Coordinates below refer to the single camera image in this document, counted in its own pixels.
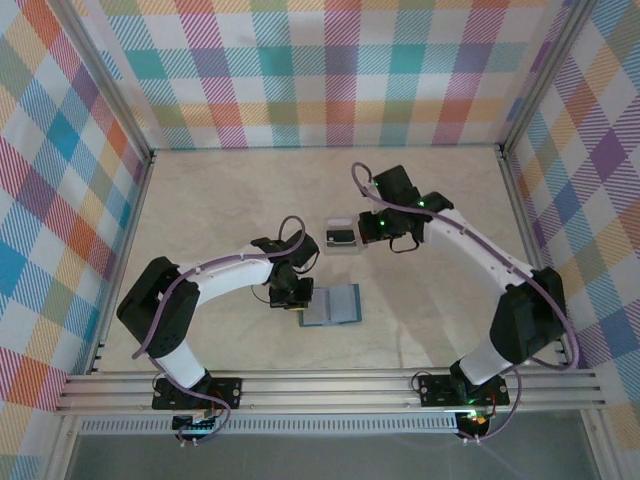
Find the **plaid wall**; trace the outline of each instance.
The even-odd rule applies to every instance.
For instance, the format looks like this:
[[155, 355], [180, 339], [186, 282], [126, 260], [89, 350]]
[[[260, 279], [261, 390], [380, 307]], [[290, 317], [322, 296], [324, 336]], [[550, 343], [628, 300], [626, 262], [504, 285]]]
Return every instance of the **plaid wall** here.
[[515, 149], [546, 260], [564, 279], [583, 366], [595, 368], [640, 467], [640, 2], [601, 0]]
[[522, 113], [524, 100], [527, 98], [527, 96], [531, 92], [531, 89], [535, 85], [536, 80], [538, 79], [538, 76], [540, 74], [540, 71], [544, 68], [547, 58], [551, 53], [551, 47], [553, 43], [557, 40], [558, 35], [560, 35], [560, 33], [562, 32], [562, 27], [564, 26], [564, 23], [567, 20], [567, 17], [569, 16], [569, 13], [571, 11], [571, 7], [574, 3], [575, 3], [575, 0], [564, 0], [562, 2], [562, 7], [560, 7], [560, 11], [554, 18], [553, 23], [551, 24], [551, 27], [549, 28], [549, 31], [547, 32], [547, 35], [544, 38], [544, 42], [542, 42], [542, 46], [540, 47], [540, 50], [536, 55], [536, 58], [531, 64], [531, 68], [529, 69], [529, 72], [527, 73], [527, 76], [524, 82], [522, 83], [522, 87], [518, 92], [518, 96], [516, 97], [515, 101], [513, 102], [513, 105], [511, 106], [511, 110], [509, 111], [507, 120], [506, 122], [504, 122], [504, 125], [500, 130], [500, 135], [498, 136], [496, 143], [504, 143], [504, 141], [507, 138], [507, 135], [509, 134], [509, 132], [511, 131], [511, 128], [513, 127], [515, 120]]
[[173, 149], [495, 143], [566, 13], [561, 0], [74, 3], [151, 143]]
[[0, 479], [33, 478], [142, 162], [45, 0], [0, 0]]

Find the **cable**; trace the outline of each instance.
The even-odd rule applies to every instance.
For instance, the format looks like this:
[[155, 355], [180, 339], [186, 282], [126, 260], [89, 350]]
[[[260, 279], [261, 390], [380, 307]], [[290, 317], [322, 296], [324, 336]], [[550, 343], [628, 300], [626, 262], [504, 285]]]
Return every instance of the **cable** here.
[[296, 272], [297, 275], [305, 275], [307, 273], [309, 273], [311, 270], [313, 270], [313, 267], [316, 266], [316, 263], [318, 263], [318, 257], [320, 256], [320, 250], [318, 250], [318, 252], [316, 253], [316, 258], [314, 258], [313, 263], [311, 264], [311, 266], [309, 268], [307, 268], [306, 270], [296, 270], [295, 268], [293, 269], [294, 272]]
[[156, 388], [156, 380], [158, 380], [160, 375], [162, 375], [162, 372], [158, 372], [157, 375], [153, 377], [153, 380], [151, 380], [151, 388], [153, 388], [153, 391], [156, 393], [160, 393], [160, 390]]
[[487, 452], [489, 455], [491, 455], [495, 460], [500, 462], [500, 464], [502, 464], [503, 467], [505, 467], [507, 470], [509, 470], [511, 473], [513, 473], [516, 477], [522, 478], [524, 480], [528, 480], [528, 479], [532, 478], [529, 475], [526, 475], [526, 474], [524, 474], [522, 472], [519, 472], [516, 469], [516, 467], [511, 465], [504, 458], [502, 458], [500, 455], [498, 455], [496, 452], [494, 452], [492, 449], [490, 449], [488, 445], [485, 445], [484, 443], [478, 443], [478, 446], [480, 448], [482, 448], [485, 452]]
[[516, 410], [518, 408], [518, 405], [520, 404], [520, 399], [522, 398], [522, 377], [520, 376], [520, 372], [518, 372], [518, 370], [516, 370], [515, 368], [513, 368], [512, 371], [513, 371], [513, 374], [516, 377], [516, 381], [518, 382], [518, 388], [517, 388], [517, 391], [516, 391], [516, 399], [513, 402], [513, 407], [511, 407], [511, 410], [507, 414], [507, 418], [504, 419], [504, 422], [502, 422], [502, 424], [498, 428], [496, 428], [493, 432], [489, 432], [486, 435], [484, 435], [483, 437], [475, 438], [475, 437], [472, 437], [470, 435], [465, 434], [464, 432], [460, 432], [463, 436], [465, 436], [465, 437], [467, 437], [468, 439], [471, 439], [471, 440], [483, 440], [484, 441], [484, 440], [489, 440], [490, 438], [495, 437], [502, 430], [504, 430], [506, 428], [506, 426], [509, 424], [509, 422], [511, 421], [511, 419], [515, 415]]
[[498, 401], [496, 400], [496, 395], [493, 393], [493, 390], [489, 389], [489, 395], [491, 395], [491, 401], [493, 402], [493, 409], [491, 410], [491, 417], [496, 416], [496, 408], [498, 407]]
[[[214, 390], [213, 394], [217, 395], [218, 398], [222, 398], [222, 394], [220, 393], [219, 390]], [[224, 413], [224, 407], [223, 407], [223, 408], [220, 408], [220, 413], [218, 413], [218, 415], [216, 415], [216, 405], [215, 405], [215, 403], [212, 404], [211, 408], [213, 409], [213, 415], [214, 415], [215, 418], [219, 418], [220, 415], [222, 415]]]
[[570, 368], [576, 368], [578, 366], [578, 361], [580, 359], [580, 351], [579, 351], [578, 339], [576, 336], [575, 329], [573, 328], [573, 325], [571, 324], [571, 322], [569, 322], [569, 319], [564, 314], [564, 312], [562, 311], [560, 306], [557, 304], [557, 302], [551, 297], [551, 295], [549, 295], [549, 293], [544, 288], [542, 288], [542, 286], [538, 282], [536, 282], [535, 280], [530, 278], [526, 273], [524, 273], [522, 270], [517, 268], [513, 263], [511, 263], [508, 259], [506, 259], [500, 252], [498, 252], [489, 243], [487, 243], [482, 237], [477, 235], [472, 230], [467, 230], [463, 225], [459, 224], [455, 220], [452, 220], [444, 215], [440, 215], [430, 210], [395, 205], [393, 203], [382, 200], [380, 197], [375, 196], [364, 185], [362, 185], [362, 183], [360, 183], [360, 180], [358, 180], [358, 175], [356, 173], [358, 167], [363, 168], [367, 172], [369, 176], [369, 181], [371, 181], [371, 179], [373, 178], [373, 175], [371, 173], [371, 169], [362, 162], [355, 162], [353, 165], [351, 165], [351, 177], [353, 178], [354, 183], [356, 184], [356, 186], [358, 187], [358, 190], [360, 190], [360, 193], [362, 193], [362, 195], [370, 198], [371, 200], [387, 208], [391, 208], [399, 212], [426, 215], [426, 216], [438, 219], [448, 225], [451, 225], [453, 228], [455, 228], [459, 232], [464, 233], [465, 235], [469, 235], [469, 237], [474, 242], [480, 245], [491, 256], [493, 256], [496, 260], [502, 263], [510, 271], [514, 272], [516, 275], [521, 277], [525, 282], [531, 285], [531, 287], [536, 292], [538, 292], [538, 294], [549, 304], [551, 309], [555, 312], [555, 314], [560, 319], [560, 322], [562, 323], [562, 326], [564, 327], [564, 330], [567, 333], [567, 337], [569, 338], [569, 345], [571, 347], [571, 357], [572, 357], [571, 360], [566, 365], [553, 365], [551, 363], [547, 363], [535, 357], [532, 357], [532, 360], [536, 362], [538, 365], [542, 365], [544, 367], [551, 368], [554, 370], [560, 370], [560, 371], [568, 370]]
[[[215, 437], [220, 432], [220, 430], [222, 430], [227, 425], [227, 423], [229, 422], [229, 418], [231, 418], [231, 407], [229, 406], [229, 404], [224, 400], [222, 400], [221, 398], [212, 397], [211, 395], [205, 395], [204, 393], [194, 392], [193, 390], [189, 390], [188, 388], [183, 387], [177, 381], [171, 378], [169, 374], [162, 368], [162, 365], [160, 365], [154, 358], [149, 358], [149, 360], [151, 360], [151, 363], [160, 371], [160, 373], [164, 373], [165, 378], [169, 381], [169, 383], [171, 383], [171, 385], [176, 387], [181, 392], [186, 393], [187, 395], [191, 395], [192, 397], [200, 398], [202, 400], [208, 400], [212, 403], [217, 403], [218, 405], [224, 408], [224, 410], [227, 412], [227, 414], [224, 417], [224, 420], [220, 422], [220, 424], [211, 433], [206, 434], [197, 442], [206, 443], [209, 440], [213, 439], [213, 437]], [[186, 440], [182, 436], [182, 432], [188, 426], [189, 424], [183, 425], [178, 430], [178, 439], [180, 440], [180, 442], [182, 442], [183, 445], [184, 445], [184, 442], [186, 442]]]
[[292, 219], [294, 219], [294, 218], [295, 218], [296, 220], [299, 220], [300, 222], [302, 222], [302, 220], [300, 220], [300, 219], [299, 219], [298, 217], [296, 217], [295, 215], [289, 215], [288, 217], [285, 217], [285, 219], [284, 219], [284, 220], [282, 220], [282, 223], [280, 224], [280, 228], [278, 228], [278, 240], [281, 240], [281, 241], [282, 241], [282, 232], [284, 231], [284, 227], [285, 227], [285, 225], [287, 224], [287, 222], [288, 222], [289, 220], [292, 220]]
[[256, 291], [253, 289], [253, 287], [255, 287], [255, 285], [251, 285], [251, 293], [253, 293], [253, 296], [256, 297], [256, 299], [258, 299], [260, 302], [262, 303], [266, 303], [267, 305], [269, 305], [270, 303], [267, 302], [266, 300], [261, 299], [257, 294]]
[[418, 375], [420, 375], [421, 373], [423, 373], [425, 375], [431, 375], [429, 372], [425, 372], [424, 370], [420, 370], [419, 372], [416, 372], [413, 377], [411, 377], [411, 380], [409, 380], [409, 386], [411, 386], [411, 390], [416, 392], [418, 395], [420, 395], [420, 390], [418, 390], [415, 387], [415, 383], [413, 383], [413, 382], [415, 382], [416, 378], [418, 378]]
[[407, 252], [415, 252], [419, 247], [420, 247], [420, 243], [414, 238], [413, 239], [413, 243], [414, 246], [411, 248], [406, 248], [404, 250], [394, 250], [393, 249], [393, 241], [395, 240], [395, 238], [390, 238], [389, 239], [389, 250], [391, 250], [393, 253], [407, 253]]
[[286, 255], [289, 255], [290, 253], [295, 252], [300, 247], [300, 245], [302, 245], [302, 242], [304, 241], [304, 237], [306, 235], [306, 226], [305, 226], [304, 222], [302, 221], [302, 219], [300, 217], [298, 217], [297, 215], [289, 215], [289, 216], [285, 217], [284, 220], [282, 221], [282, 223], [280, 224], [280, 230], [279, 230], [279, 234], [280, 235], [282, 234], [282, 229], [283, 229], [284, 225], [291, 219], [297, 220], [300, 223], [300, 227], [302, 229], [302, 234], [300, 235], [300, 238], [295, 243], [295, 245], [293, 245], [291, 248], [288, 248], [287, 250], [284, 250], [282, 252], [257, 253], [257, 254], [256, 253], [249, 253], [249, 254], [246, 254], [246, 255], [244, 255], [244, 254], [235, 254], [235, 255], [228, 255], [226, 257], [214, 258], [213, 260], [209, 260], [208, 262], [204, 262], [201, 265], [197, 265], [197, 266], [193, 267], [191, 270], [188, 270], [187, 272], [183, 273], [178, 278], [176, 278], [171, 283], [171, 285], [169, 285], [169, 288], [167, 288], [166, 292], [164, 292], [164, 295], [162, 296], [162, 300], [160, 300], [160, 305], [158, 305], [158, 309], [156, 310], [156, 314], [154, 315], [153, 321], [151, 322], [151, 326], [149, 327], [149, 331], [147, 332], [147, 336], [140, 343], [140, 348], [138, 348], [138, 350], [135, 351], [135, 353], [131, 356], [131, 358], [133, 358], [135, 360], [140, 355], [142, 355], [144, 352], [146, 352], [147, 347], [149, 347], [149, 344], [151, 343], [151, 340], [153, 339], [153, 336], [155, 335], [156, 330], [158, 329], [158, 324], [160, 323], [160, 317], [162, 316], [162, 312], [164, 311], [165, 306], [167, 305], [167, 301], [171, 297], [171, 294], [173, 293], [175, 288], [183, 280], [186, 280], [186, 279], [190, 278], [193, 275], [197, 275], [200, 272], [202, 272], [204, 270], [207, 270], [208, 268], [214, 267], [216, 265], [219, 265], [221, 263], [225, 263], [225, 262], [228, 262], [228, 261], [231, 261], [231, 260], [264, 260], [264, 259], [273, 258], [273, 257], [283, 257], [283, 256], [286, 256]]

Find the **black bracket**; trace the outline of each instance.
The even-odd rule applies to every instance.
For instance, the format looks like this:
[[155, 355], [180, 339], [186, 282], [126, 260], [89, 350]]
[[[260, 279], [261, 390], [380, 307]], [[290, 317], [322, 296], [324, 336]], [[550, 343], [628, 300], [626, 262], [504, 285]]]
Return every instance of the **black bracket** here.
[[422, 407], [460, 407], [472, 405], [474, 407], [509, 405], [509, 392], [504, 378], [495, 376], [473, 392], [468, 392], [464, 402], [453, 388], [450, 375], [420, 375], [418, 393]]
[[[166, 378], [160, 378], [154, 386], [154, 397], [151, 402], [153, 410], [208, 410], [211, 402], [188, 395], [171, 385]], [[229, 404], [232, 410], [240, 406], [242, 397], [241, 378], [212, 378], [208, 375], [192, 387], [192, 390], [212, 397], [220, 398]]]

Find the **metal rail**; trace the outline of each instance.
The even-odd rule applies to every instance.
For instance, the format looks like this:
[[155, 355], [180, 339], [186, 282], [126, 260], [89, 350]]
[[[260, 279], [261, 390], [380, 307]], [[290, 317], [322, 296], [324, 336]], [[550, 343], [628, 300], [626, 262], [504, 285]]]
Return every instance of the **metal rail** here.
[[[409, 382], [418, 370], [326, 370], [212, 372], [216, 377], [244, 379], [243, 397], [235, 414], [357, 414], [469, 411], [469, 406], [421, 407]], [[426, 369], [443, 374], [444, 368]], [[589, 370], [555, 373], [539, 368], [520, 370], [522, 411], [602, 408], [604, 398]], [[71, 415], [166, 414], [151, 409], [154, 372], [95, 373], [72, 376], [62, 392], [58, 413]], [[516, 381], [507, 375], [510, 397]], [[511, 407], [499, 407], [508, 411]]]
[[129, 255], [131, 254], [131, 248], [133, 247], [133, 240], [138, 229], [138, 222], [142, 215], [142, 208], [144, 207], [144, 200], [147, 197], [147, 191], [149, 190], [149, 184], [151, 182], [151, 175], [153, 173], [155, 162], [153, 159], [144, 165], [142, 173], [142, 179], [140, 181], [140, 189], [135, 199], [131, 216], [125, 229], [125, 236], [120, 248], [120, 255], [116, 264], [115, 275], [109, 285], [107, 291], [107, 298], [104, 304], [100, 308], [100, 316], [98, 318], [98, 324], [96, 327], [96, 334], [91, 340], [91, 346], [89, 347], [89, 355], [85, 361], [84, 371], [87, 375], [93, 372], [93, 364], [99, 357], [98, 352], [104, 347], [109, 334], [109, 327], [111, 326], [111, 320], [116, 312], [118, 303], [118, 294], [120, 293], [120, 287], [122, 285], [122, 279], [127, 268], [127, 262], [129, 261]]
[[129, 108], [122, 91], [109, 73], [109, 69], [91, 40], [91, 36], [87, 33], [78, 12], [71, 5], [70, 0], [50, 0], [49, 6], [78, 50], [80, 58], [96, 82], [98, 90], [109, 104], [124, 131], [129, 135], [132, 144], [147, 161], [150, 161], [153, 149], [142, 133], [142, 129]]
[[526, 131], [533, 115], [540, 106], [549, 86], [555, 80], [560, 68], [564, 64], [571, 47], [578, 38], [585, 23], [591, 16], [598, 0], [579, 0], [573, 2], [571, 11], [560, 31], [560, 35], [551, 46], [545, 60], [545, 65], [540, 71], [531, 91], [524, 100], [524, 104], [516, 121], [511, 127], [504, 141], [504, 149], [507, 155], [515, 148]]

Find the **black mounting plate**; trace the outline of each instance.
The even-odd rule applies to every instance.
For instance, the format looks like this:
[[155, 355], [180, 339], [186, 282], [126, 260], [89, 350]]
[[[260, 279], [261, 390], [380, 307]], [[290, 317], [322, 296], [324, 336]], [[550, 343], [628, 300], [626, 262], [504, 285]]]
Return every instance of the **black mounting plate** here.
[[490, 407], [493, 405], [491, 393], [496, 397], [496, 405], [509, 405], [507, 384], [504, 378], [497, 375], [476, 391], [469, 393], [469, 401], [466, 404], [460, 401], [460, 397], [451, 386], [450, 375], [419, 375], [417, 380], [422, 407], [460, 407], [466, 405]]
[[[210, 401], [183, 393], [171, 385], [166, 378], [158, 379], [154, 390], [151, 402], [153, 410], [208, 410], [211, 408]], [[240, 406], [240, 397], [242, 397], [242, 379], [210, 378], [206, 391], [201, 393], [220, 398], [227, 402], [232, 410], [236, 410]]]

